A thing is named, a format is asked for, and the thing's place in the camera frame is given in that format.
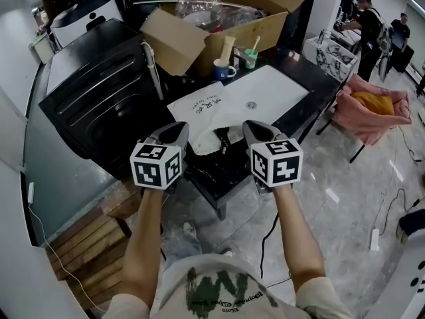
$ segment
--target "mug handle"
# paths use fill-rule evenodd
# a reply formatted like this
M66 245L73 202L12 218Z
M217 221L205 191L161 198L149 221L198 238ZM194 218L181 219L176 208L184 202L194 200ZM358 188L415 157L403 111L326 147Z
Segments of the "mug handle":
M236 76L236 69L233 66L229 66L229 69L233 70L234 72L232 74L229 74L227 76L227 78L232 78L232 77Z

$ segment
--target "pink chair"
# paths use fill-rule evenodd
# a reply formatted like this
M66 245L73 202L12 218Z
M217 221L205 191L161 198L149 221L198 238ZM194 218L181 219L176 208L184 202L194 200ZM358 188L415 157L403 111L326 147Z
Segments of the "pink chair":
M354 92L371 92L383 96L390 96L394 105L394 116L380 115L371 112L351 94ZM344 87L338 92L336 111L322 129L320 135L332 121L343 126L363 142L360 150L350 159L353 163L365 146L372 146L385 135L385 132L397 125L410 125L409 99L406 91L391 91L365 82L360 76L354 74Z

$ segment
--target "black t-shirt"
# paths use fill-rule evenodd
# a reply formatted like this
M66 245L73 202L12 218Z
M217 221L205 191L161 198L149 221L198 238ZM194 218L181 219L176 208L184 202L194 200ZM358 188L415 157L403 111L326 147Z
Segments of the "black t-shirt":
M363 11L357 22L361 25L361 45L363 48L367 43L371 43L373 47L378 46L377 39L381 31L381 22L378 17L369 9Z
M407 25L403 25L400 20L394 20L391 23L391 26L394 29L394 34L392 35L392 43L401 49L406 42L407 38L410 38L410 29Z

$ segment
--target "person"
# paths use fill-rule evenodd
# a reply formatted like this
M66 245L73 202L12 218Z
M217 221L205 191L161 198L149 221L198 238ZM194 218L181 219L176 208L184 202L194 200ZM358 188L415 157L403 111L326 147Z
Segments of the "person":
M381 50L377 44L377 39L381 31L381 22L374 13L376 12L379 15L379 12L372 5L372 0L357 0L357 3L359 8L364 11L356 21L341 25L340 30L361 30L361 59L357 74L368 82L371 78L373 68L381 57Z
M422 70L425 72L425 62L424 62L424 64L422 65ZM424 88L425 88L425 74L424 74L424 76L422 77L422 79L421 79L421 81L420 81L420 83L419 83L419 85L418 85L418 89L416 90L416 94L417 94L418 96L420 96L422 93L424 93Z
M392 34L392 54L388 65L388 71L394 66L399 60L400 54L406 50L407 42L410 37L410 29L407 26L407 15L401 13L400 20L393 20L391 23L393 34Z
M351 318L326 277L319 245L291 187L275 187L273 193L297 307L275 298L252 267L231 251L202 255L196 230L186 222L181 244L167 257L161 304L152 318ZM112 298L104 319L150 316L160 265L162 199L162 191L145 190L124 255L121 294Z

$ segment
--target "white pillar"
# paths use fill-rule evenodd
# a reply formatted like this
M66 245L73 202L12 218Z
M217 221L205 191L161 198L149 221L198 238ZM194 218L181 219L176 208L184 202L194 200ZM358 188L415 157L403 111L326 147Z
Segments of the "white pillar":
M314 0L305 38L320 34L321 30L332 30L341 0Z

